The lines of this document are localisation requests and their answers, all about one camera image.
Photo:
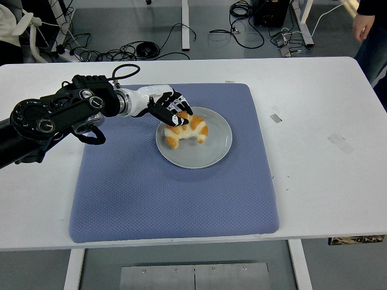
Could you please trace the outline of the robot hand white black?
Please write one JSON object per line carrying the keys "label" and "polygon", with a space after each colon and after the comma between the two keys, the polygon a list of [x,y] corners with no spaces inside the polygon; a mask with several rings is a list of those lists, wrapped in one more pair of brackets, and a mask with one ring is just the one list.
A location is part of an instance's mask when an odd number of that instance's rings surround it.
{"label": "robot hand white black", "polygon": [[178,112],[193,115],[192,109],[183,95],[169,85],[144,86],[129,94],[131,109],[128,115],[142,117],[151,114],[169,126],[182,126],[188,120],[178,117]]}

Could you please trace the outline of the person's hand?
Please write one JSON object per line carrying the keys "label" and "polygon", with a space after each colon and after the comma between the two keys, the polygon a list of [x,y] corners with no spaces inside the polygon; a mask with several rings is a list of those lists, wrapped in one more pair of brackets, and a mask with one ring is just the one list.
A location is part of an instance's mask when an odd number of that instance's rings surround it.
{"label": "person's hand", "polygon": [[375,21],[374,15],[362,15],[362,14],[356,14],[354,20],[353,20],[353,36],[355,39],[359,42],[363,42],[370,30],[373,26],[373,23]]}

